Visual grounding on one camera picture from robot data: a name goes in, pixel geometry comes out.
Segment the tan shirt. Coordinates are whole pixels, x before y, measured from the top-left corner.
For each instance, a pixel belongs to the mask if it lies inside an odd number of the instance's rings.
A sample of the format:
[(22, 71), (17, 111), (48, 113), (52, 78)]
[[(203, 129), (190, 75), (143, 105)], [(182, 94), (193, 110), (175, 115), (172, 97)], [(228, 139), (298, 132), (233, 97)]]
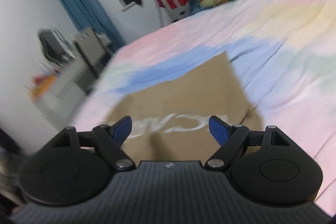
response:
[(225, 53), (176, 80), (127, 95), (105, 121), (114, 124), (126, 115), (132, 119), (132, 131), (122, 148), (136, 163), (206, 161), (219, 148), (209, 132), (212, 115), (251, 130), (263, 127)]

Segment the white dresser desk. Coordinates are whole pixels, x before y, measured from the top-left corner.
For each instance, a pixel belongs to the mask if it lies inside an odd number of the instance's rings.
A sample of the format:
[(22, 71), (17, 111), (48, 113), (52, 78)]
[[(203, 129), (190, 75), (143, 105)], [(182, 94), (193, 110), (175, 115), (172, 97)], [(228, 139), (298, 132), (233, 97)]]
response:
[(95, 82), (87, 64), (78, 58), (56, 76), (34, 104), (54, 128), (61, 130), (70, 124)]

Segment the orange tray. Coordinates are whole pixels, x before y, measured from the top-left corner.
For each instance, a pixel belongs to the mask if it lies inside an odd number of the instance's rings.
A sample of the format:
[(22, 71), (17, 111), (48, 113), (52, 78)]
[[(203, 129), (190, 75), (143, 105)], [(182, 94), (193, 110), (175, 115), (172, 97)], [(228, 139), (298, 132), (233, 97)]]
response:
[(56, 76), (53, 74), (38, 75), (31, 79), (32, 87), (29, 88), (30, 98), (33, 102), (39, 99), (54, 84)]

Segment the black and grey chair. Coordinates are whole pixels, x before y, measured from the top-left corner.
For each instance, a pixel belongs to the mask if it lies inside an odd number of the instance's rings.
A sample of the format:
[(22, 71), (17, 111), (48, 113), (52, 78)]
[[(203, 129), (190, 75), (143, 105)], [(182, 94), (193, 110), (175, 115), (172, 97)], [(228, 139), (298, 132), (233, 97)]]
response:
[(112, 52), (104, 45), (98, 34), (91, 27), (79, 32), (73, 44), (85, 65), (84, 72), (80, 73), (76, 83), (85, 94), (89, 94), (110, 61)]

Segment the wavy vanity mirror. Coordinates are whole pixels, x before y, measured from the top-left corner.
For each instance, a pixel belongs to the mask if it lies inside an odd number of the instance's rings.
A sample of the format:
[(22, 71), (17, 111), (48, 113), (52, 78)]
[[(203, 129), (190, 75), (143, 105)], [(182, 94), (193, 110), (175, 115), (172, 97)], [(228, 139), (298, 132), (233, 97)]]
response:
[(68, 45), (57, 29), (41, 29), (38, 31), (38, 38), (47, 61), (61, 67), (72, 60)]

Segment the pastel bed sheet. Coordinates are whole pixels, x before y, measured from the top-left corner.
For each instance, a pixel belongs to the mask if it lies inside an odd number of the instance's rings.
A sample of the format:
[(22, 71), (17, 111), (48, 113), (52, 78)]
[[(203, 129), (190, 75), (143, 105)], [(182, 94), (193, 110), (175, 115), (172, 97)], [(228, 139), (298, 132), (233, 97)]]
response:
[(335, 213), (335, 0), (236, 0), (122, 47), (73, 119), (106, 120), (132, 92), (175, 80), (225, 53), (263, 124), (322, 168), (317, 205)]

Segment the yellow garment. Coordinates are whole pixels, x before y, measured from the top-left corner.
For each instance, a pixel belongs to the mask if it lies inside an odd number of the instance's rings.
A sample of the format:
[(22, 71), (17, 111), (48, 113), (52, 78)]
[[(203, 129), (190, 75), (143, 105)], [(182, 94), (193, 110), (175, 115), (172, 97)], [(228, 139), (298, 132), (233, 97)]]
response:
[(218, 0), (202, 0), (199, 2), (199, 6), (206, 9), (216, 7), (218, 4)]

